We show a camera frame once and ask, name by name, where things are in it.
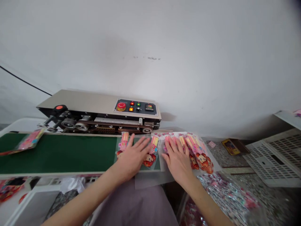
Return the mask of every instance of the forearm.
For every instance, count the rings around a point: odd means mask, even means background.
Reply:
[[[203,188],[202,183],[196,177],[187,180],[182,187],[197,205],[208,225],[233,226],[233,223],[222,212],[210,195],[208,195]]]
[[[76,196],[51,218],[43,226],[49,225],[83,225],[86,219],[102,203],[102,201],[120,185],[120,181],[112,176],[109,169],[90,187],[85,189],[81,194]]]

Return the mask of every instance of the hand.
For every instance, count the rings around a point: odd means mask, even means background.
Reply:
[[[188,147],[184,145],[184,153],[183,146],[179,139],[176,139],[176,142],[178,147],[170,137],[168,140],[166,139],[165,145],[169,156],[167,154],[162,154],[162,156],[165,159],[175,181],[183,187],[189,181],[193,180],[195,176],[190,165]]]
[[[151,150],[151,145],[145,147],[150,141],[149,138],[142,137],[133,145],[134,137],[135,134],[132,134],[125,151],[118,158],[118,161],[108,169],[113,173],[112,176],[117,177],[121,183],[138,173],[146,154]]]

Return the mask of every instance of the pulley wheel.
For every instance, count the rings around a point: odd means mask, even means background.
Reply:
[[[151,133],[153,130],[151,129],[151,128],[144,128],[143,130],[142,130],[142,132],[144,132],[144,133]]]
[[[75,128],[76,121],[74,119],[64,119],[64,121],[61,123],[62,126],[73,129]]]
[[[84,124],[84,123],[81,123],[81,122],[77,123],[75,125],[75,128],[77,128],[79,130],[82,130],[82,131],[87,131],[88,130],[87,124]]]

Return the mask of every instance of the black knob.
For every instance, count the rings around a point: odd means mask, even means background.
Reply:
[[[53,111],[55,111],[56,113],[62,113],[64,111],[68,110],[66,105],[57,105],[54,107]]]

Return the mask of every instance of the conveyor belt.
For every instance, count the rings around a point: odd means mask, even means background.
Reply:
[[[0,137],[0,152],[12,150],[26,134]],[[44,134],[34,149],[0,156],[0,175],[89,174],[106,171],[115,158],[117,137]],[[150,171],[144,166],[141,170]],[[155,171],[160,170],[159,158]]]

